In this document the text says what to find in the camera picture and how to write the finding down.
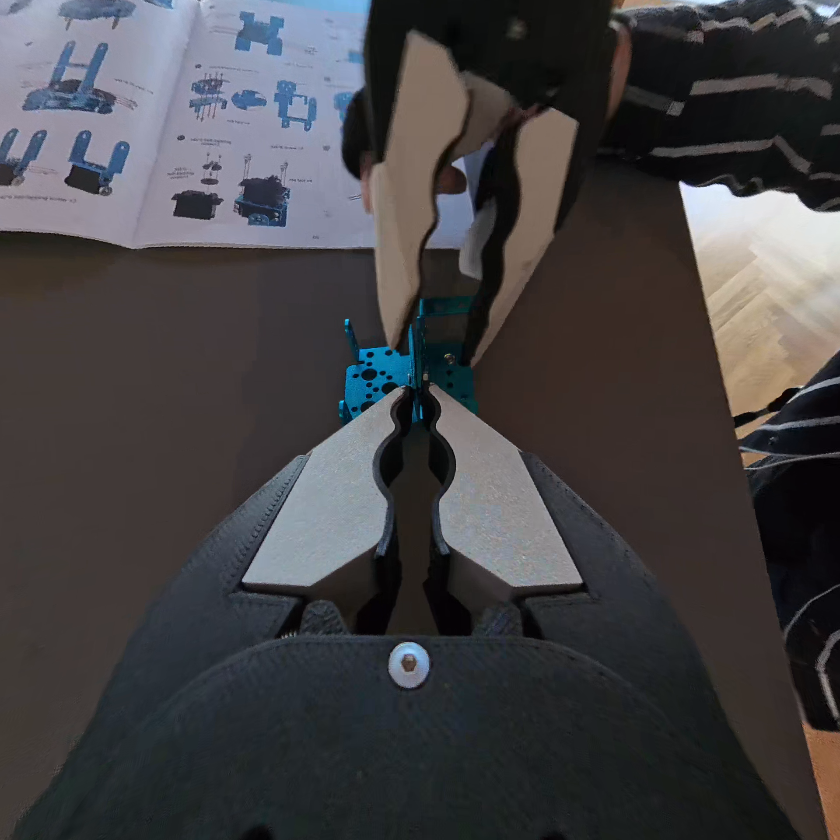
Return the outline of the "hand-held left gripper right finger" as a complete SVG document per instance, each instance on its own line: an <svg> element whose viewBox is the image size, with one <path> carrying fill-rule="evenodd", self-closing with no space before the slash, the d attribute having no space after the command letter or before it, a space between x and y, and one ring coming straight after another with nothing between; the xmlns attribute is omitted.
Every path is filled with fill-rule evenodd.
<svg viewBox="0 0 840 840"><path fill-rule="evenodd" d="M582 592L584 581L518 446L438 385L425 387L431 514L425 595L441 634L484 611Z"/></svg>

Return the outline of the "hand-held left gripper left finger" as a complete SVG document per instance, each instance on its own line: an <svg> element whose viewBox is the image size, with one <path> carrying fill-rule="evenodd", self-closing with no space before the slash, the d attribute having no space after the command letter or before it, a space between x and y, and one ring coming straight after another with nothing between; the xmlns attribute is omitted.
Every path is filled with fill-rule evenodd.
<svg viewBox="0 0 840 840"><path fill-rule="evenodd" d="M383 634L402 582L395 503L411 389L396 387L305 458L244 577L250 592L329 601Z"/></svg>

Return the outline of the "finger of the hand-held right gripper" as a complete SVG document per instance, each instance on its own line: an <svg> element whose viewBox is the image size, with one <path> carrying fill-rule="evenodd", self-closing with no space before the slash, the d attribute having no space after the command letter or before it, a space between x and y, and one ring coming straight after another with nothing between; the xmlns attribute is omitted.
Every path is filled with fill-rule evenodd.
<svg viewBox="0 0 840 840"><path fill-rule="evenodd" d="M463 244L463 274L478 282L463 364L489 349L553 242L577 130L546 108L501 133L483 161Z"/></svg>
<svg viewBox="0 0 840 840"><path fill-rule="evenodd" d="M464 134L469 108L446 48L409 32L384 153L370 179L377 304L390 350L402 346L419 298L423 252L438 224L438 174Z"/></svg>

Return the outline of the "blue metal bracket assembly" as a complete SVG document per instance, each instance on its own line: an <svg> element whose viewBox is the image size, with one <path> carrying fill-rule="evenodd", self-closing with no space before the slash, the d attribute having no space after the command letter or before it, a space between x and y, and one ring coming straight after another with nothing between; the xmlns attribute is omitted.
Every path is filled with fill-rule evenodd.
<svg viewBox="0 0 840 840"><path fill-rule="evenodd" d="M424 422L423 383L438 386L457 403L478 414L474 375L461 363L460 327L468 314L470 297L437 297L420 300L418 313L407 334L407 351L386 346L360 346L349 319L344 335L353 362L346 370L343 399L339 403L342 425L351 423L398 387L413 389L413 423Z"/></svg>

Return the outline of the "person's right forearm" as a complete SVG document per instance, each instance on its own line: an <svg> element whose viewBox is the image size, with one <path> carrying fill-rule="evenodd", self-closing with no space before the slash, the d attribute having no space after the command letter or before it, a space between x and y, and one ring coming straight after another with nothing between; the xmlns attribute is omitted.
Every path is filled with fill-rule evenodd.
<svg viewBox="0 0 840 840"><path fill-rule="evenodd" d="M670 3L613 21L628 67L600 155L688 186L838 212L838 9Z"/></svg>

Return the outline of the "dark desk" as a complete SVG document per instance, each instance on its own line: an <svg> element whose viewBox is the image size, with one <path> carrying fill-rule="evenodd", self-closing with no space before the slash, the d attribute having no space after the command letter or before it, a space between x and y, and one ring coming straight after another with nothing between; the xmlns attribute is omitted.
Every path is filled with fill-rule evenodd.
<svg viewBox="0 0 840 840"><path fill-rule="evenodd" d="M712 333L712 245L793 211L602 163L476 372L481 415L665 587L750 758L826 834ZM378 343L364 251L2 235L2 838L84 728L148 604L338 426L343 321Z"/></svg>

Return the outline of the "person's right hand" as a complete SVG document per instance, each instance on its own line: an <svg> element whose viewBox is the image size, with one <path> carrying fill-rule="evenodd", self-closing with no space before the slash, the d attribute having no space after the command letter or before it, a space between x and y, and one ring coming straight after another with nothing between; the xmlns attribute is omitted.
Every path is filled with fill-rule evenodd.
<svg viewBox="0 0 840 840"><path fill-rule="evenodd" d="M360 195L364 210L367 214L373 214L371 199L371 171L372 158L368 153L360 156ZM435 194L437 195L458 195L467 189L466 175L456 166L447 164L437 175Z"/></svg>

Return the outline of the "assembly instruction manual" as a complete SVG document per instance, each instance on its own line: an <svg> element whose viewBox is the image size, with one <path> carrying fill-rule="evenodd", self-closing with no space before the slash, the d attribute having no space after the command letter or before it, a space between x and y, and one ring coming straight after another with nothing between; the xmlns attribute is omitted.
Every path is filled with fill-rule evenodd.
<svg viewBox="0 0 840 840"><path fill-rule="evenodd" d="M370 2L2 2L2 233L371 249L345 170Z"/></svg>

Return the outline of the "person's torso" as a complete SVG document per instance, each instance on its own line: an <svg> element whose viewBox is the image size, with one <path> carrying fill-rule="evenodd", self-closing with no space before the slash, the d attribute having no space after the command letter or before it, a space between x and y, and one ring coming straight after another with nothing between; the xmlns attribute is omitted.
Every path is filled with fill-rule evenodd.
<svg viewBox="0 0 840 840"><path fill-rule="evenodd" d="M733 418L804 720L839 729L839 353L810 381Z"/></svg>

